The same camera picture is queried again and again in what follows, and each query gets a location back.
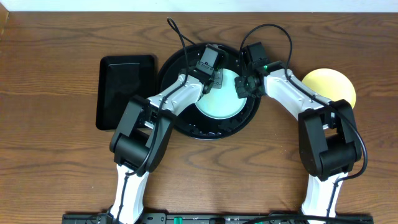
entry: cable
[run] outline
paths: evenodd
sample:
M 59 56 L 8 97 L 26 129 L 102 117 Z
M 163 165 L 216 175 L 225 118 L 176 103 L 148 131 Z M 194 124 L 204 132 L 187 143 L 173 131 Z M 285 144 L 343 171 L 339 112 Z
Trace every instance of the cable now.
M 243 66 L 242 66 L 241 57 L 242 57 L 242 54 L 243 54 L 243 53 L 242 53 L 242 48 L 243 48 L 243 45 L 244 45 L 244 41 L 245 41 L 245 40 L 247 39 L 247 37 L 249 37 L 249 35 L 252 34 L 254 31 L 256 31 L 257 29 L 259 29 L 259 28 L 261 28 L 261 27 L 265 27 L 265 26 L 271 26 L 271 27 L 276 27 L 276 28 L 280 29 L 280 30 L 286 35 L 286 37 L 287 37 L 288 40 L 289 40 L 289 44 L 290 44 L 289 56 L 288 56 L 288 58 L 287 58 L 287 61 L 286 61 L 285 67 L 284 67 L 286 79 L 287 79 L 294 87 L 296 87 L 296 88 L 297 88 L 298 90 L 300 90 L 302 93 L 304 93 L 305 95 L 307 95 L 311 100 L 313 100 L 313 101 L 315 101 L 315 102 L 317 102 L 317 103 L 323 105 L 324 107 L 328 108 L 328 109 L 331 110 L 334 114 L 336 114 L 337 117 L 339 117 L 340 119 L 342 119 L 342 120 L 349 126 L 349 128 L 355 133 L 355 136 L 357 137 L 358 141 L 359 141 L 360 144 L 361 144 L 361 148 L 362 148 L 362 152 L 363 152 L 363 165 L 362 165 L 362 168 L 361 168 L 361 170 L 360 170 L 358 173 L 353 174 L 353 175 L 350 175 L 350 176 L 347 176 L 347 177 L 339 178 L 339 179 L 337 179 L 337 180 L 333 183 L 333 190 L 332 190 L 332 193 L 331 193 L 331 197 L 330 197 L 330 201 L 329 201 L 329 206 L 328 206 L 328 208 L 327 208 L 327 210 L 326 210 L 326 211 L 327 211 L 326 217 L 329 217 L 330 210 L 331 210 L 331 206 L 332 206 L 332 204 L 333 204 L 333 200 L 334 200 L 334 197 L 335 197 L 335 194 L 336 194 L 336 189 L 337 189 L 337 187 L 338 187 L 338 183 L 341 182 L 341 181 L 343 181 L 343 180 L 350 180 L 350 179 L 353 179 L 353 178 L 357 178 L 357 177 L 359 177 L 360 175 L 362 175 L 362 174 L 365 172 L 366 167 L 368 166 L 368 150 L 366 149 L 365 143 L 364 143 L 364 141 L 363 141 L 361 135 L 358 133 L 358 130 L 357 130 L 357 129 L 354 127 L 354 125 L 347 119 L 346 116 L 344 116 L 343 114 L 341 114 L 338 110 L 334 109 L 334 107 L 330 106 L 329 104 L 324 103 L 324 102 L 322 102 L 321 100 L 318 100 L 318 99 L 317 99 L 317 95 L 311 95 L 310 93 L 306 92 L 303 88 L 301 88 L 300 86 L 298 86 L 298 85 L 291 79 L 291 78 L 292 78 L 291 76 L 289 76 L 289 75 L 287 74 L 287 68 L 289 67 L 290 58 L 292 57 L 293 42 L 292 42 L 292 39 L 290 38 L 289 33 L 288 33 L 284 28 L 282 28 L 282 27 L 280 27 L 280 26 L 278 26 L 278 25 L 275 25 L 275 24 L 263 24 L 263 25 L 257 26 L 256 28 L 254 28 L 253 30 L 251 30 L 248 34 L 246 34 L 246 36 L 244 37 L 244 39 L 243 39 L 243 41 L 242 41 L 241 47 L 239 48 L 239 64 L 241 65 L 242 71 L 243 71 Z
M 365 224 L 365 222 L 356 222 L 351 220 L 345 220 L 342 218 L 330 218 L 330 217 L 319 217 L 314 215 L 274 215 L 268 217 L 256 218 L 243 224 L 257 224 L 260 222 L 274 221 L 274 220 L 315 220 L 321 222 L 333 222 L 333 223 L 344 223 L 344 224 Z
M 180 32 L 180 30 L 178 29 L 176 23 L 173 21 L 173 19 L 172 19 L 171 17 L 168 17 L 168 18 L 167 18 L 167 23 L 169 23 L 170 27 L 171 27 L 171 28 L 178 34 L 178 36 L 180 37 L 181 44 L 182 44 L 182 49 L 184 49 L 184 54 L 185 54 L 185 63 L 187 64 L 187 74 L 185 75 L 184 81 L 183 81 L 178 87 L 176 87 L 174 90 L 170 91 L 170 93 L 166 94 L 166 95 L 162 98 L 162 101 L 160 101 L 159 110 L 158 110 L 158 112 L 157 112 L 157 122 L 156 122 L 156 124 L 155 124 L 155 127 L 154 127 L 153 130 L 152 130 L 152 131 L 154 132 L 153 137 L 152 137 L 152 142 L 151 142 L 151 144 L 150 144 L 149 152 L 147 153 L 147 155 L 146 155 L 145 159 L 143 160 L 142 164 L 141 164 L 141 165 L 138 167 L 138 169 L 136 169 L 135 171 L 133 171 L 133 172 L 131 172 L 131 173 L 128 173 L 128 172 L 126 173 L 126 176 L 125 176 L 125 178 L 124 178 L 124 183 L 123 183 L 122 195 L 121 195 L 121 199 L 120 199 L 119 211 L 118 211 L 118 215 L 117 215 L 117 217 L 116 217 L 116 223 L 117 223 L 117 224 L 119 224 L 120 213 L 121 213 L 121 210 L 122 210 L 122 208 L 123 208 L 123 199 L 124 199 L 124 192 L 126 191 L 127 180 L 129 179 L 130 176 L 136 175 L 140 170 L 142 170 L 142 169 L 146 166 L 146 164 L 147 164 L 147 162 L 148 162 L 148 159 L 149 159 L 149 156 L 152 154 L 152 151 L 154 150 L 154 146 L 155 146 L 156 138 L 157 138 L 157 133 L 158 133 L 158 130 L 159 130 L 159 122 L 158 122 L 158 121 L 159 121 L 159 118 L 160 118 L 160 114 L 159 114 L 159 113 L 160 113 L 160 111 L 162 110 L 163 104 L 164 104 L 164 102 L 166 101 L 166 99 L 167 99 L 170 95 L 172 95 L 172 94 L 175 93 L 177 90 L 179 90 L 181 87 L 183 87 L 183 86 L 186 84 L 187 80 L 188 80 L 188 71 L 189 71 L 188 53 L 187 53 L 187 48 L 186 48 L 186 46 L 185 46 L 184 39 L 186 39 L 187 41 L 191 42 L 192 44 L 194 44 L 194 43 L 193 43 L 191 40 L 189 40 L 188 38 L 184 37 L 184 36 L 181 34 L 181 32 Z

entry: white background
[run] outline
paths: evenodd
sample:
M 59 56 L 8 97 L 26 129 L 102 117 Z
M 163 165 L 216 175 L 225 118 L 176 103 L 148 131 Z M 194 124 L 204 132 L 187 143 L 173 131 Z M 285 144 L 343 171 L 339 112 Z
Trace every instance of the white background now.
M 398 12 L 398 0 L 0 0 L 8 11 Z

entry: black cable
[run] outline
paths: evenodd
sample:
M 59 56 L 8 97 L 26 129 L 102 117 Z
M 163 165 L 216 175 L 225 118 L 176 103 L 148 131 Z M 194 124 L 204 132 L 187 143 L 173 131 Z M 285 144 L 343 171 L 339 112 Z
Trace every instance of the black cable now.
M 181 87 L 183 87 L 187 80 L 188 80 L 188 71 L 189 71 L 189 64 L 188 64 L 188 52 L 187 52 L 187 48 L 185 46 L 185 42 L 184 42 L 184 36 L 181 34 L 180 30 L 178 29 L 176 23 L 173 21 L 173 19 L 171 17 L 167 18 L 167 23 L 169 23 L 170 27 L 178 34 L 178 36 L 180 37 L 181 40 L 181 44 L 182 44 L 182 49 L 184 49 L 184 54 L 185 54 L 185 63 L 187 64 L 187 74 L 185 75 L 184 81 L 178 86 L 176 87 L 174 90 L 170 91 L 170 93 L 166 94 L 163 98 L 162 101 L 160 101 L 159 104 L 159 110 L 157 112 L 157 122 L 155 124 L 155 127 L 153 128 L 153 137 L 152 137 L 152 142 L 150 144 L 150 148 L 149 148 L 149 152 L 147 153 L 145 159 L 143 160 L 142 164 L 138 167 L 138 169 L 136 169 L 135 171 L 131 172 L 131 173 L 126 173 L 126 176 L 124 178 L 124 183 L 123 183 L 123 189 L 122 189 L 122 194 L 121 194 L 121 199 L 120 199 L 120 206 L 119 206 L 119 212 L 118 215 L 116 217 L 116 223 L 119 224 L 119 218 L 120 218 L 120 213 L 121 210 L 123 208 L 123 199 L 124 199 L 124 192 L 126 190 L 126 186 L 127 186 L 127 180 L 130 176 L 132 175 L 136 175 L 140 170 L 142 170 L 149 159 L 149 156 L 152 154 L 152 151 L 154 150 L 154 146 L 156 143 L 156 138 L 157 138 L 157 133 L 159 130 L 159 118 L 160 118 L 160 111 L 162 110 L 163 104 L 166 101 L 166 99 L 171 96 L 173 93 L 175 93 L 177 90 L 179 90 Z
M 265 26 L 271 26 L 271 27 L 276 27 L 276 28 L 280 29 L 283 33 L 285 33 L 285 35 L 287 36 L 287 38 L 288 38 L 288 40 L 289 40 L 289 44 L 290 44 L 289 56 L 288 56 L 288 58 L 287 58 L 287 62 L 286 62 L 286 64 L 285 64 L 285 68 L 284 68 L 286 79 L 287 79 L 294 87 L 296 87 L 296 88 L 297 88 L 298 90 L 300 90 L 302 93 L 304 93 L 305 95 L 307 95 L 311 100 L 313 100 L 313 101 L 315 101 L 315 102 L 317 102 L 317 103 L 323 105 L 324 107 L 328 108 L 328 109 L 331 110 L 334 114 L 336 114 L 337 117 L 339 117 L 340 119 L 342 119 L 342 120 L 349 126 L 349 128 L 355 133 L 355 136 L 358 138 L 358 141 L 359 141 L 360 144 L 361 144 L 361 148 L 362 148 L 362 152 L 363 152 L 363 165 L 362 165 L 362 168 L 361 168 L 361 170 L 360 170 L 358 173 L 353 174 L 353 175 L 350 175 L 350 176 L 348 176 L 348 177 L 339 178 L 339 179 L 337 179 L 337 180 L 333 183 L 333 190 L 332 190 L 332 193 L 331 193 L 331 197 L 330 197 L 330 201 L 329 201 L 329 206 L 328 206 L 328 208 L 327 208 L 327 210 L 326 210 L 326 217 L 329 217 L 330 210 L 331 210 L 331 206 L 332 206 L 332 204 L 333 204 L 333 200 L 334 200 L 334 197 L 335 197 L 335 194 L 336 194 L 336 189 L 337 189 L 337 187 L 338 187 L 338 183 L 341 182 L 341 181 L 343 181 L 343 180 L 350 180 L 350 179 L 353 179 L 353 178 L 357 178 L 357 177 L 359 177 L 360 175 L 362 175 L 362 174 L 365 172 L 366 167 L 368 166 L 368 150 L 366 149 L 365 143 L 364 143 L 364 141 L 363 141 L 361 135 L 358 133 L 358 130 L 357 130 L 357 129 L 354 127 L 354 125 L 347 119 L 346 116 L 344 116 L 343 114 L 341 114 L 339 111 L 337 111 L 336 109 L 334 109 L 334 107 L 330 106 L 329 104 L 324 103 L 324 102 L 322 102 L 321 100 L 318 100 L 318 99 L 317 99 L 317 95 L 311 95 L 310 93 L 306 92 L 303 88 L 301 88 L 300 86 L 298 86 L 298 85 L 291 79 L 291 78 L 292 78 L 291 76 L 289 76 L 289 75 L 287 74 L 287 68 L 289 67 L 290 58 L 292 57 L 293 42 L 292 42 L 292 39 L 290 38 L 289 33 L 288 33 L 284 28 L 282 28 L 282 27 L 280 27 L 280 26 L 278 26 L 278 25 L 275 25 L 275 24 L 263 24 L 263 25 L 257 26 L 256 28 L 254 28 L 253 30 L 251 30 L 248 34 L 246 34 L 246 36 L 244 37 L 244 39 L 243 39 L 243 41 L 242 41 L 241 47 L 239 48 L 239 64 L 241 65 L 242 71 L 243 71 L 243 66 L 242 66 L 241 57 L 242 57 L 242 48 L 243 48 L 243 45 L 244 45 L 244 41 L 245 41 L 245 40 L 247 39 L 247 37 L 249 37 L 249 35 L 252 34 L 254 31 L 256 31 L 257 29 L 259 29 L 259 28 L 261 28 L 261 27 L 265 27 Z
M 365 224 L 365 222 L 356 222 L 351 220 L 345 220 L 342 218 L 330 218 L 330 217 L 319 217 L 315 215 L 274 215 L 268 217 L 256 218 L 243 224 L 257 224 L 260 222 L 274 221 L 274 220 L 315 220 L 321 222 L 333 222 L 333 223 L 344 223 L 344 224 Z
M 169 21 L 169 17 L 167 18 L 167 23 L 169 23 L 170 27 L 171 27 L 176 33 L 179 32 L 178 28 L 175 28 L 175 23 L 174 23 L 174 26 L 172 26 L 171 22 Z M 181 36 L 182 36 L 182 38 L 184 38 L 184 39 L 185 39 L 186 41 L 188 41 L 189 43 L 191 43 L 191 44 L 193 44 L 193 45 L 196 45 L 192 40 L 188 39 L 188 38 L 185 37 L 184 35 L 181 34 Z

